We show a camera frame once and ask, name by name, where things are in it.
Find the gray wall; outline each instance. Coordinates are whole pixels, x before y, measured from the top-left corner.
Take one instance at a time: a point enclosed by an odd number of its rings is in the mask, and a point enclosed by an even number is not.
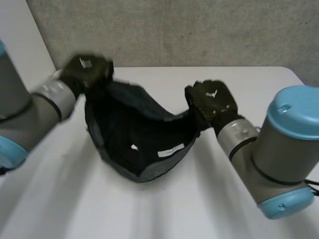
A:
[[[27,0],[56,67],[284,66],[319,86],[318,0]]]

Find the blue cap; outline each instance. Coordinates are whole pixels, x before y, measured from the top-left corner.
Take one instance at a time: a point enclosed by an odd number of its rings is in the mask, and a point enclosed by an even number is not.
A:
[[[0,167],[13,169],[27,157],[28,152],[16,142],[0,136]]]
[[[301,140],[319,140],[319,88],[284,88],[269,105],[267,119],[284,135]]]
[[[297,213],[308,207],[314,201],[310,187],[293,190],[267,199],[257,207],[266,218],[279,219]]]
[[[5,48],[3,42],[0,40],[0,56],[5,54]]]

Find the black glove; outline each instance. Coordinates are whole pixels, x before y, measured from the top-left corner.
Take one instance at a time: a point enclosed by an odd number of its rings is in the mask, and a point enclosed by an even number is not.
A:
[[[98,95],[104,84],[113,80],[113,61],[103,56],[75,55],[63,68],[59,80],[73,92],[75,98],[82,93]]]
[[[200,130],[214,127],[217,131],[227,123],[242,118],[237,115],[238,108],[233,96],[221,81],[195,82],[194,86],[185,88],[185,97]]]

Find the table surface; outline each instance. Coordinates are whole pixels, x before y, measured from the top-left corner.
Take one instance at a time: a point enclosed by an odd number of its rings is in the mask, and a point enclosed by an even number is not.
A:
[[[141,84],[165,109],[187,109],[184,87],[220,79],[243,114],[262,125],[280,89],[302,84],[282,67],[116,68],[115,76]],[[317,239],[319,202],[271,221],[206,130],[169,173],[133,183],[99,157],[81,99],[72,118],[56,127],[19,170],[0,183],[3,239]],[[310,178],[319,180],[317,168]]]

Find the clothing tag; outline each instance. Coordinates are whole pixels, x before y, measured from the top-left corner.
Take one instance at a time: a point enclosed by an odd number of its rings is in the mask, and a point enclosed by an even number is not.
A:
[[[180,144],[180,145],[178,145],[178,146],[176,146],[176,147],[174,147],[174,148],[172,148],[172,149],[158,152],[158,156],[159,156],[160,158],[170,156],[170,155],[172,155],[173,153],[175,153],[176,151],[178,151],[178,150],[180,150],[180,149],[182,149],[182,148],[184,148],[184,147],[185,147],[185,146],[184,146],[184,144],[182,143],[182,144]]]

